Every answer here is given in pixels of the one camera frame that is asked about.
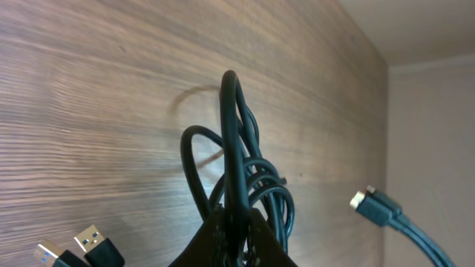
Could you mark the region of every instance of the usb-a connector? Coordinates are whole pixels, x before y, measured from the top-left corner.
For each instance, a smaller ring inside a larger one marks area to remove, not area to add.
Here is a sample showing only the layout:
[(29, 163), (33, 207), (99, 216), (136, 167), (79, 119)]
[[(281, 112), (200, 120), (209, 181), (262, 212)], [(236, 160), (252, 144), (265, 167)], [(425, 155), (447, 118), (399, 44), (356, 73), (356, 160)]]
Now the usb-a connector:
[(82, 231), (81, 234), (76, 235), (74, 239), (86, 253), (96, 248), (105, 240), (95, 225), (89, 226), (89, 228)]
[(122, 267), (124, 258), (111, 240), (104, 237), (95, 225), (91, 225), (74, 237), (78, 245), (86, 253), (84, 258), (93, 267)]
[(44, 240), (38, 244), (35, 257), (47, 267), (88, 267), (69, 250), (58, 247), (50, 240)]

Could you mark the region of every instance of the cable bundle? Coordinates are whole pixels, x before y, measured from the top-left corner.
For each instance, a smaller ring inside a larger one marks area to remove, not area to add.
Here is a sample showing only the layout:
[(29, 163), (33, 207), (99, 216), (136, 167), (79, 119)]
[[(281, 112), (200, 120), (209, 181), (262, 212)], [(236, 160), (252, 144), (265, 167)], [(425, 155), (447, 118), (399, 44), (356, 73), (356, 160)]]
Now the cable bundle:
[[(292, 196), (282, 186), (286, 183), (285, 178), (281, 179), (275, 167), (262, 157), (258, 124), (246, 105), (239, 79), (232, 70), (223, 75), (220, 117), (222, 138), (208, 128), (197, 125), (187, 128), (181, 138), (183, 170), (198, 211), (205, 221), (219, 207), (224, 195), (226, 238), (231, 243), (237, 243), (230, 251), (236, 253), (232, 255), (233, 258), (245, 260), (243, 244), (248, 235), (249, 211), (260, 200), (267, 213), (269, 227), (287, 253), (287, 240), (295, 216)], [(224, 152), (225, 171), (209, 199), (198, 176), (191, 149), (191, 139), (196, 134), (210, 139)]]

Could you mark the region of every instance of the wooden wall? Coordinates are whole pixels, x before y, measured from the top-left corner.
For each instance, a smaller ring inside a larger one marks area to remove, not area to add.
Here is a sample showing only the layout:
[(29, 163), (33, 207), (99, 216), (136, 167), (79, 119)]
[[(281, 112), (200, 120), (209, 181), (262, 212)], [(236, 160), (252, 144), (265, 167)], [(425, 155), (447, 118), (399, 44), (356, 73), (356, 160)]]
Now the wooden wall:
[[(330, 0), (0, 2), (0, 265), (34, 266), (44, 238), (81, 255), (90, 224), (128, 266), (169, 264), (201, 224), (180, 135), (219, 133), (228, 69), (289, 181), (290, 256), (380, 266), (348, 202), (384, 185), (387, 66)], [(223, 159), (195, 148), (210, 192)]]

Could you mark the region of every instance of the ceiling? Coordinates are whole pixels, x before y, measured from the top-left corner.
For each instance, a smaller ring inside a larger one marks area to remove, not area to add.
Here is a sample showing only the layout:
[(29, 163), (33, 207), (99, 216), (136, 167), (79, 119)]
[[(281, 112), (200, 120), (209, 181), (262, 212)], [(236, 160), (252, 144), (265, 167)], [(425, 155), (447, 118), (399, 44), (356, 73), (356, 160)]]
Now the ceiling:
[(339, 0), (389, 65), (475, 53), (474, 0)]

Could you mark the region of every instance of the black cable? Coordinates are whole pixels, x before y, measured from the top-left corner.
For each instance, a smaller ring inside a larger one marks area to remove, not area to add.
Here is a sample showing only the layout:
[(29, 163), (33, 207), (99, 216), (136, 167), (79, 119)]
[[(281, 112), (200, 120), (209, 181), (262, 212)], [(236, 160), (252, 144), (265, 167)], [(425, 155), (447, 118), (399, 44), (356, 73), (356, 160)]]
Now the black cable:
[(409, 237), (426, 255), (429, 257), (429, 260), (436, 266), (436, 267), (446, 267), (444, 263), (437, 257), (436, 253), (427, 245), (424, 240), (422, 240), (419, 236), (414, 234), (411, 230), (407, 227), (402, 225), (397, 220), (389, 221), (389, 225), (392, 226), (394, 229), (403, 233), (406, 237)]
[(446, 263), (446, 266), (455, 266), (449, 256), (440, 248), (429, 236), (423, 232), (419, 227), (415, 226), (412, 222), (409, 222), (407, 226), (413, 233), (415, 233), (418, 237), (424, 240), (430, 248), (432, 248), (440, 258)]
[(408, 231), (411, 231), (421, 240), (423, 240), (427, 246), (435, 253), (435, 255), (444, 263), (444, 266), (455, 266), (449, 256), (440, 248), (429, 236), (423, 232), (419, 227), (414, 225), (409, 218), (404, 214), (400, 214), (396, 217), (396, 220), (403, 225)]
[[(239, 110), (240, 120), (236, 113)], [(287, 240), (292, 233), (295, 209), (290, 192), (283, 187), (276, 168), (262, 158), (259, 148), (259, 129), (251, 110), (247, 107), (236, 73), (228, 70), (223, 75), (220, 89), (221, 139), (213, 131), (202, 126), (187, 128), (181, 138), (181, 158), (191, 194), (204, 220), (219, 205), (224, 195), (226, 236), (238, 244), (239, 250), (233, 257), (242, 259), (243, 244), (247, 238), (249, 210), (261, 201), (268, 216), (269, 227), (276, 240), (287, 253)], [(223, 176), (217, 181), (209, 199), (203, 189), (191, 149), (195, 134), (207, 137), (223, 148)]]
[(376, 225), (390, 225), (409, 237), (432, 261), (435, 266), (455, 267), (449, 256), (426, 233), (415, 226), (402, 213), (400, 204), (383, 192), (369, 186), (363, 192), (357, 192), (350, 206)]

